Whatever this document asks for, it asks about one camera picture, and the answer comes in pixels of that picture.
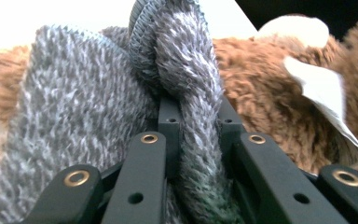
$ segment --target knitted sweater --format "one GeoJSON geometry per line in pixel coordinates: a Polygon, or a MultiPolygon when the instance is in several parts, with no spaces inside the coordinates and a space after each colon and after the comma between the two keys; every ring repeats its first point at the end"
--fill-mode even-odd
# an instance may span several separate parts
{"type": "Polygon", "coordinates": [[[197,223],[242,223],[218,144],[222,83],[194,0],[138,0],[129,28],[37,31],[0,161],[0,223],[24,219],[66,167],[123,161],[165,93],[179,102],[183,139],[167,223],[187,222],[177,197],[197,223]]]}

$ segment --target white background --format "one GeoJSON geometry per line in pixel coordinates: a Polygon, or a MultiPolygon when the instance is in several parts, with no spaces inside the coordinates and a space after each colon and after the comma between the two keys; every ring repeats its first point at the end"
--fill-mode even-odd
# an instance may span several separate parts
{"type": "MultiPolygon", "coordinates": [[[[128,26],[135,0],[0,0],[0,49],[28,44],[44,24],[72,23],[92,31],[128,26]]],[[[255,28],[234,0],[200,0],[214,38],[247,38],[255,28]]]]}

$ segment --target black metal bracket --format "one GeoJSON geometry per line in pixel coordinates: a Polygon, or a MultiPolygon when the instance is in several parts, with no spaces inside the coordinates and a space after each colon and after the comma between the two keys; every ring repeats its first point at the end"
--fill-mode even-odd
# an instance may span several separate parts
{"type": "MultiPolygon", "coordinates": [[[[358,223],[358,172],[338,165],[319,176],[301,172],[270,137],[247,133],[226,98],[218,118],[222,160],[246,223],[358,223]]],[[[101,174],[89,165],[61,171],[22,223],[165,223],[180,121],[177,102],[161,99],[158,131],[134,136],[126,160],[101,174]]]]}

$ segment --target brass grommet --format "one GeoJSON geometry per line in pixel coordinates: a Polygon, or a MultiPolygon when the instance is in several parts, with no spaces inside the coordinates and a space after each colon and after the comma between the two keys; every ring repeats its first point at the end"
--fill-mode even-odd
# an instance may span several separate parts
{"type": "Polygon", "coordinates": [[[266,142],[266,139],[260,135],[253,134],[249,136],[249,141],[256,144],[264,144],[266,142]]]}
{"type": "Polygon", "coordinates": [[[142,136],[141,141],[146,144],[152,144],[157,142],[158,137],[155,134],[146,134],[142,136]]]}
{"type": "Polygon", "coordinates": [[[77,170],[69,173],[63,180],[63,183],[68,187],[77,187],[86,183],[86,181],[89,180],[89,178],[90,178],[90,173],[88,171],[77,170]],[[83,176],[77,181],[73,181],[71,178],[75,175],[83,175],[83,176]]]}
{"type": "Polygon", "coordinates": [[[347,171],[343,170],[335,170],[333,172],[333,177],[348,186],[352,187],[358,187],[358,177],[356,175],[353,175],[347,171]]]}

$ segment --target white ear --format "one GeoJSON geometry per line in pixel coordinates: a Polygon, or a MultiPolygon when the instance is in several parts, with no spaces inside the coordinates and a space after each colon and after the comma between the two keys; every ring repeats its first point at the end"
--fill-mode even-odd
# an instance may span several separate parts
{"type": "Polygon", "coordinates": [[[347,148],[341,148],[340,163],[358,167],[358,139],[345,124],[345,92],[341,74],[291,57],[283,60],[284,67],[302,87],[302,94],[313,104],[346,138],[347,148]]]}
{"type": "Polygon", "coordinates": [[[304,47],[324,48],[329,30],[327,25],[317,18],[281,16],[262,26],[255,39],[286,36],[297,38],[304,47]]]}

